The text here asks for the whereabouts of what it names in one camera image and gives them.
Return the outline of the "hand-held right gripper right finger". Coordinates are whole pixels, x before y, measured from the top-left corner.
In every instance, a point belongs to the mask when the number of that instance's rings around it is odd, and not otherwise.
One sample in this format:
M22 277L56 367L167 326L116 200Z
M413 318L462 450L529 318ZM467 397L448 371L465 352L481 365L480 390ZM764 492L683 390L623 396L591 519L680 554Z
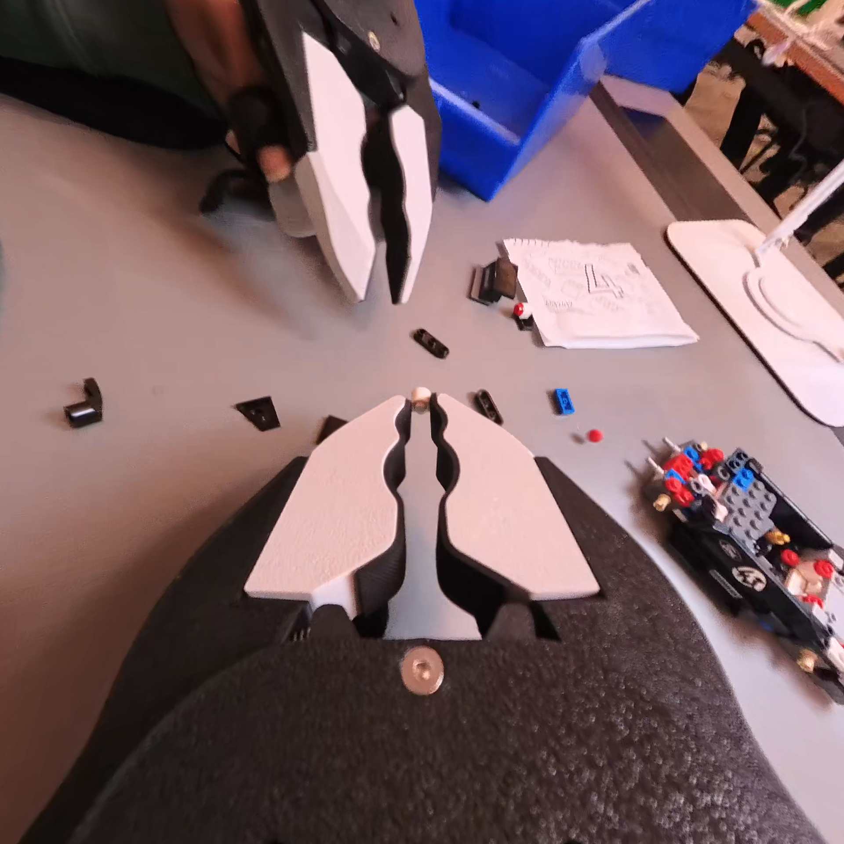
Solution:
M429 401L442 487L437 579L481 638L557 639L546 603L600 585L533 452L457 399Z

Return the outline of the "white booklet stand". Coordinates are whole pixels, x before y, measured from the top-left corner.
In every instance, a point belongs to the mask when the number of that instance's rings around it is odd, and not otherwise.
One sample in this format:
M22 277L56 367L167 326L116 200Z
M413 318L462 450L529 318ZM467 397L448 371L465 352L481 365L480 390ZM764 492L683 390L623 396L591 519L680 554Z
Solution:
M839 163L767 236L738 219L676 221L670 248L794 402L843 426L843 319L785 255L808 217L842 187Z

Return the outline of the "black lego panel piece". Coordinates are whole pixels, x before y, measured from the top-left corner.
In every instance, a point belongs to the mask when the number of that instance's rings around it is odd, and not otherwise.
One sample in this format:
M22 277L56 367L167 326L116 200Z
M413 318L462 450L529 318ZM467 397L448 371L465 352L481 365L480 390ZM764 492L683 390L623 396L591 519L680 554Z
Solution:
M509 258L477 267L469 288L469 299L486 306L497 304L501 298L514 301L518 290L518 267Z

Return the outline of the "black lego bracket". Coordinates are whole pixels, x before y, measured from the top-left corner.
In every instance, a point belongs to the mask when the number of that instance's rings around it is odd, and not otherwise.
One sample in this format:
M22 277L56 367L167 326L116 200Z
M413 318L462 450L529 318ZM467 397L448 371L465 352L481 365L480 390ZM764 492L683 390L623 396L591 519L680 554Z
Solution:
M71 429L85 428L100 423L103 419L104 401L100 385L94 377L84 379L83 393L82 400L62 409Z

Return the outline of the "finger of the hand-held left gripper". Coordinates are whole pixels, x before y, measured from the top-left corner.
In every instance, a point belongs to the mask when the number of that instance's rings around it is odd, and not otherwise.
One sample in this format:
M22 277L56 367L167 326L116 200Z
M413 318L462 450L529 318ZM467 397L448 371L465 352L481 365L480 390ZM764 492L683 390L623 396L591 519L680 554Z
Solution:
M302 44L316 146L296 164L295 181L329 268L359 303L376 253L362 164L364 100L331 50L308 34Z
M415 286L433 214L425 123L409 105L387 118L382 176L387 281L393 303L405 304Z

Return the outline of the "wooden table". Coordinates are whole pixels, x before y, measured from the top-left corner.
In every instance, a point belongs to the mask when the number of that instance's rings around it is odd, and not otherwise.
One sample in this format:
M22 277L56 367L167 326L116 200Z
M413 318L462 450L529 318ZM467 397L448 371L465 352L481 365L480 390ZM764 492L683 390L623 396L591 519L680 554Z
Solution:
M808 1L756 3L746 25L763 40L762 64L791 64L843 103L843 2L826 1L807 16Z

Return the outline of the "black lego wedge plate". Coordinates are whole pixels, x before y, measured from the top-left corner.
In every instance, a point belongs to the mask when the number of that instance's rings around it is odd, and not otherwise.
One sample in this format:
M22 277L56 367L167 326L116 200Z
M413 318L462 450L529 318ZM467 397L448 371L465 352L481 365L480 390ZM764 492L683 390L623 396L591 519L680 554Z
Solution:
M258 431L267 432L280 428L280 419L269 395L238 402L234 408Z

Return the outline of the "blue plastic bin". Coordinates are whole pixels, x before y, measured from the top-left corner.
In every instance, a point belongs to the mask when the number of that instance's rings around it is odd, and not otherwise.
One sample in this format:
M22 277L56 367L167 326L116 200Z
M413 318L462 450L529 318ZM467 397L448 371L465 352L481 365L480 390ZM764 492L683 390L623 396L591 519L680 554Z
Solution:
M611 24L600 40L604 73L680 93L751 16L754 1L609 2Z
M489 202L578 111L655 2L418 1L440 171Z

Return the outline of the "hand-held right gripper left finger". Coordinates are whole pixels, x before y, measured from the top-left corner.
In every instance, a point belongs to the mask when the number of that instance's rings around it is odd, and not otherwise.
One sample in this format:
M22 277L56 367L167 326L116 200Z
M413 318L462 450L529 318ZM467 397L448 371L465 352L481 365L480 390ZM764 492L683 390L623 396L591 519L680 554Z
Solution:
M298 601L312 615L341 608L358 633L382 639L407 568L407 399L395 395L347 422L304 464L244 591Z

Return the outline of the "printed white paper bag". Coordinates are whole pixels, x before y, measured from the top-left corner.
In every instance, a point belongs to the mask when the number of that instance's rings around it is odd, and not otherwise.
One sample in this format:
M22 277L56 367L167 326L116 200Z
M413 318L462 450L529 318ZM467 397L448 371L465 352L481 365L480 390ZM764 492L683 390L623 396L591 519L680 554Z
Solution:
M660 349L699 335L629 243L503 242L545 347Z

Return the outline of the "lego car model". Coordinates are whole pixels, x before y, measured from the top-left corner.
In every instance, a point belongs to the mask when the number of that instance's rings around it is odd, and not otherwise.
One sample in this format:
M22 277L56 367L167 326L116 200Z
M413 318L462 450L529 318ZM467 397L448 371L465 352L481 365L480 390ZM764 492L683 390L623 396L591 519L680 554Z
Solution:
M668 545L701 588L772 634L842 705L842 547L741 448L664 438L642 494L668 519Z

